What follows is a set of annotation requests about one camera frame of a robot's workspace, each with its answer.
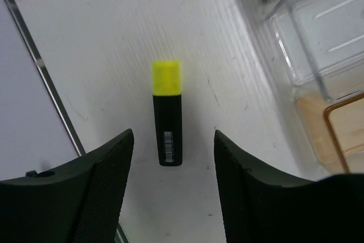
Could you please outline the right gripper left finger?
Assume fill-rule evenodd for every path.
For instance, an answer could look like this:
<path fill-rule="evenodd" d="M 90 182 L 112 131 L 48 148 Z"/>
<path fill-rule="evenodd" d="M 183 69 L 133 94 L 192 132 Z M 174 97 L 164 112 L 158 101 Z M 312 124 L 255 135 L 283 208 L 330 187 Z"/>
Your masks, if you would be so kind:
<path fill-rule="evenodd" d="M 61 166 L 1 181 L 1 241 L 113 242 L 133 148 L 127 129 Z"/>

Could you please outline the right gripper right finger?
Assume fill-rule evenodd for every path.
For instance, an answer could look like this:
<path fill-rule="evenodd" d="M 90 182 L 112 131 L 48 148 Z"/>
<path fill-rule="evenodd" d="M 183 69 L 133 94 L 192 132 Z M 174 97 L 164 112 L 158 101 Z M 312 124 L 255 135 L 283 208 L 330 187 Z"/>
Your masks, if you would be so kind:
<path fill-rule="evenodd" d="M 214 134 L 214 161 L 227 242 L 363 241 L 363 175 L 299 178 L 221 131 Z"/>

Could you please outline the yellow highlighter marker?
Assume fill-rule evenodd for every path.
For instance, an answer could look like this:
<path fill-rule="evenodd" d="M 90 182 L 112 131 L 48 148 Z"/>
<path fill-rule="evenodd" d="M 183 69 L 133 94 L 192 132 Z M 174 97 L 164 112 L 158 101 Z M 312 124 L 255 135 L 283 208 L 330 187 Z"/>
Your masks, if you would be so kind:
<path fill-rule="evenodd" d="M 152 98 L 159 164 L 183 162 L 183 127 L 179 62 L 152 63 Z"/>

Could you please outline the amber transparent tray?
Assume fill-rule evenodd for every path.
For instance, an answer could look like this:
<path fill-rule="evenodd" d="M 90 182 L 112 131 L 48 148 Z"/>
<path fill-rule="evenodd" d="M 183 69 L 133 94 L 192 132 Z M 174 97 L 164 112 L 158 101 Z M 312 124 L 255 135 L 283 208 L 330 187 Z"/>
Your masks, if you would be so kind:
<path fill-rule="evenodd" d="M 328 172 L 363 173 L 363 93 L 328 102 L 313 92 L 298 98 L 296 107 L 316 159 Z"/>

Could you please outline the clear transparent tray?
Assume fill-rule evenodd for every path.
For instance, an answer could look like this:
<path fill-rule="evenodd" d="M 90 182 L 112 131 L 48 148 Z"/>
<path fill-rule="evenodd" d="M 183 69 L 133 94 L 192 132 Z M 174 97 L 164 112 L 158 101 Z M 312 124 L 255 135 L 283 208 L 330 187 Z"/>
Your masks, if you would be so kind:
<path fill-rule="evenodd" d="M 328 101 L 363 92 L 363 0 L 273 0 L 267 22 L 294 86 Z"/>

